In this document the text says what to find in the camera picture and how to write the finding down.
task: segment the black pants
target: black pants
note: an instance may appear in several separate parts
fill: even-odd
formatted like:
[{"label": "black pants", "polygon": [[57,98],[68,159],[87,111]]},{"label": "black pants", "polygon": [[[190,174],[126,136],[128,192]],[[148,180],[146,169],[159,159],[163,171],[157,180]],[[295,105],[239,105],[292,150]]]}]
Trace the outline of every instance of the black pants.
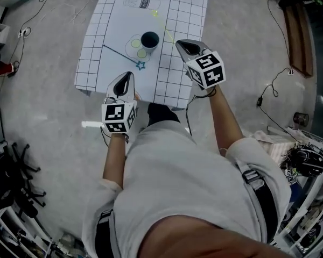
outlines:
[{"label": "black pants", "polygon": [[177,115],[172,112],[166,105],[150,103],[147,113],[150,116],[148,126],[163,120],[173,120],[180,123]]}]

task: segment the white table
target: white table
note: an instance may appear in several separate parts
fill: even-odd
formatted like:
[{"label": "white table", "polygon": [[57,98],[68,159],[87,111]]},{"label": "white table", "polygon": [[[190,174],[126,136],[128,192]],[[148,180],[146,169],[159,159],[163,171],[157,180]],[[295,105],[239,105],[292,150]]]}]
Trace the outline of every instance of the white table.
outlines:
[{"label": "white table", "polygon": [[[192,81],[173,41],[201,40],[206,9],[207,0],[99,0],[82,45],[75,87],[105,93],[113,79],[131,71],[141,100],[185,108]],[[148,31],[160,38],[151,55],[139,41]],[[145,62],[145,69],[103,45]]]}]

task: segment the bottle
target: bottle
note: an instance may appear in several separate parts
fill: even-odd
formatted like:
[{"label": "bottle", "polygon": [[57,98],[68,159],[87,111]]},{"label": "bottle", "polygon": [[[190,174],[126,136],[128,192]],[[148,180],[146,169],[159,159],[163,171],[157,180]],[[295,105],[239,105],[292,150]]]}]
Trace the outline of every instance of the bottle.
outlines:
[{"label": "bottle", "polygon": [[160,0],[124,0],[123,5],[132,8],[158,10],[160,6]]}]

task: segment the green circle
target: green circle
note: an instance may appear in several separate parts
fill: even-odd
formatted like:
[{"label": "green circle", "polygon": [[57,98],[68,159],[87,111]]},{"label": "green circle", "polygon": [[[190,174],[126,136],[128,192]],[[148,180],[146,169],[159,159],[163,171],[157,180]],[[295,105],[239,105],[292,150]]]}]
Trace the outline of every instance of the green circle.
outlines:
[{"label": "green circle", "polygon": [[144,49],[138,50],[139,58],[145,58],[147,56],[147,52]]},{"label": "green circle", "polygon": [[139,39],[133,39],[131,42],[132,47],[137,48],[140,46],[140,40]]}]

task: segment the wall outlet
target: wall outlet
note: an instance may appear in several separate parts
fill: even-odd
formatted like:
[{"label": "wall outlet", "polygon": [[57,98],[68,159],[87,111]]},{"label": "wall outlet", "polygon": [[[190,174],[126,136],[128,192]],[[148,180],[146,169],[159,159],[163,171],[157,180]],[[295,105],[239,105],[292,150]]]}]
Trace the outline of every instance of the wall outlet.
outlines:
[{"label": "wall outlet", "polygon": [[30,35],[30,33],[31,33],[30,27],[26,27],[25,29],[23,29],[21,32],[18,33],[18,38],[21,38],[22,36],[26,38]]}]

